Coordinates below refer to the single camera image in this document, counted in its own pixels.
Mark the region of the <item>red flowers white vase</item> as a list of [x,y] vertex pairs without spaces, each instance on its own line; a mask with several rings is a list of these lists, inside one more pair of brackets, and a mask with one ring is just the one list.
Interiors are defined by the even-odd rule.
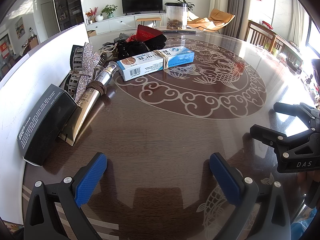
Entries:
[[85,15],[90,22],[100,22],[104,19],[103,15],[98,13],[98,7],[90,8]]

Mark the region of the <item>dark glass display cabinet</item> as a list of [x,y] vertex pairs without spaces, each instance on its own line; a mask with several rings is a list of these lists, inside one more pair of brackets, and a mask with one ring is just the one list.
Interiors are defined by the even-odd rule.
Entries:
[[61,31],[84,22],[80,0],[54,0],[54,8]]

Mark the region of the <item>blue white toothpaste box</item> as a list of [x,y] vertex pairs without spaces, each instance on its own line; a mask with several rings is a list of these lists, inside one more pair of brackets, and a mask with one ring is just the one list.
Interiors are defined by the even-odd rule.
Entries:
[[171,67],[193,63],[195,53],[186,47],[171,47],[131,56],[117,61],[124,81]]

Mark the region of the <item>orange lounge chair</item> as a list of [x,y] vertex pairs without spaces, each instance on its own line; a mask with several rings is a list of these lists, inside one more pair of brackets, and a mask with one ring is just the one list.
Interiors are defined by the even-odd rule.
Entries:
[[218,9],[213,9],[208,17],[200,18],[192,12],[188,12],[187,26],[201,31],[218,31],[228,25],[235,15],[228,12],[223,12]]

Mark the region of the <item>rhinestone bow hair claw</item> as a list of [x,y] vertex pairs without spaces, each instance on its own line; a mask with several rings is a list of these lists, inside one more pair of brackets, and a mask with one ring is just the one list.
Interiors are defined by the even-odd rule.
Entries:
[[63,88],[77,104],[88,85],[94,80],[94,72],[100,59],[100,55],[93,51],[93,46],[88,42],[85,42],[83,46],[72,46],[71,70],[63,83]]

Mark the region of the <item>black velvet hair bow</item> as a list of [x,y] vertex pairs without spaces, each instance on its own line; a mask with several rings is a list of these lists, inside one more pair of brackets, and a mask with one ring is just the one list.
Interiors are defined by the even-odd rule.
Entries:
[[148,53],[154,50],[161,50],[167,41],[163,34],[153,37],[146,41],[120,41],[116,45],[115,58],[117,60],[127,59],[128,57]]

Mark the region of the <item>green potted plant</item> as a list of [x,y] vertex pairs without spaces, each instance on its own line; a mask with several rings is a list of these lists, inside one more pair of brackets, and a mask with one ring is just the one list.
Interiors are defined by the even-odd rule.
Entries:
[[114,4],[107,4],[102,10],[101,10],[101,15],[105,15],[107,18],[112,18],[114,15],[114,12],[117,9],[117,5]]

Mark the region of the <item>gold cosmetic tube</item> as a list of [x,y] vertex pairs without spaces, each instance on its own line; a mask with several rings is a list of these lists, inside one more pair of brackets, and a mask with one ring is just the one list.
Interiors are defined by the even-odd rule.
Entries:
[[116,62],[109,62],[108,66],[87,86],[84,94],[80,97],[78,108],[73,112],[59,135],[67,144],[71,146],[75,144],[86,118],[99,97],[106,94],[106,86],[110,83],[118,68]]

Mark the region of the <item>clear plastic jar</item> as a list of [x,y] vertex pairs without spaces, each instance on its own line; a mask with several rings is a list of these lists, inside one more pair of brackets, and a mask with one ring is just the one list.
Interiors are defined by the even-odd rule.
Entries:
[[188,7],[186,3],[165,3],[167,13],[167,28],[185,30],[187,28]]

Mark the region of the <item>wooden stool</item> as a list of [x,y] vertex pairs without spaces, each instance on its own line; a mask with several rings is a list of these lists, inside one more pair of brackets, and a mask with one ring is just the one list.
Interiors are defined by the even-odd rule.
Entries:
[[150,17],[150,18],[138,18],[136,22],[141,25],[145,25],[146,22],[152,22],[152,26],[156,27],[157,22],[161,23],[162,19],[160,17]]

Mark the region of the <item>black television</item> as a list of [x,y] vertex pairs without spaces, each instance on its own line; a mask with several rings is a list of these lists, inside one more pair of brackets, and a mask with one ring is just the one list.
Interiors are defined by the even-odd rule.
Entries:
[[124,14],[163,10],[163,0],[121,0]]

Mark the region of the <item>white tv cabinet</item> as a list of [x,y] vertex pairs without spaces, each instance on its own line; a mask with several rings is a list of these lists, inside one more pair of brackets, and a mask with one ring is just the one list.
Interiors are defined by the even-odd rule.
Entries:
[[[86,25],[87,31],[95,31],[96,34],[108,33],[111,31],[118,30],[127,30],[135,29],[139,24],[136,22],[138,18],[150,18],[150,17],[160,17],[162,22],[157,22],[157,27],[167,25],[167,14],[166,13],[157,13],[157,14],[136,14],[136,15],[127,15],[120,17],[113,17],[102,20],[100,22],[95,22]],[[152,22],[146,22],[145,25],[149,27],[152,26]]]

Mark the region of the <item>black odor removing bar box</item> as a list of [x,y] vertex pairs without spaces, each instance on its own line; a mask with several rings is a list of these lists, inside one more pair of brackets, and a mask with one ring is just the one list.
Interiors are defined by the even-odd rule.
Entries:
[[55,139],[78,105],[62,88],[51,84],[27,115],[17,142],[24,161],[42,166]]

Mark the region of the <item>red pouch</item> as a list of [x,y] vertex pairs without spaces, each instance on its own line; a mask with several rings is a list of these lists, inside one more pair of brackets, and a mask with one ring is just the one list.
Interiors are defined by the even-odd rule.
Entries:
[[126,39],[126,42],[131,42],[131,41],[144,42],[162,34],[163,33],[158,29],[139,24],[137,27],[136,33],[128,37]]

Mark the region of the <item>wooden dining chair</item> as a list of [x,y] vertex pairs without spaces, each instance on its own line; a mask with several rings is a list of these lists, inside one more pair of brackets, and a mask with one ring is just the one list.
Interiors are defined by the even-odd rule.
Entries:
[[266,46],[269,52],[272,52],[277,35],[274,31],[259,23],[248,21],[248,26],[245,35],[245,41],[255,46]]

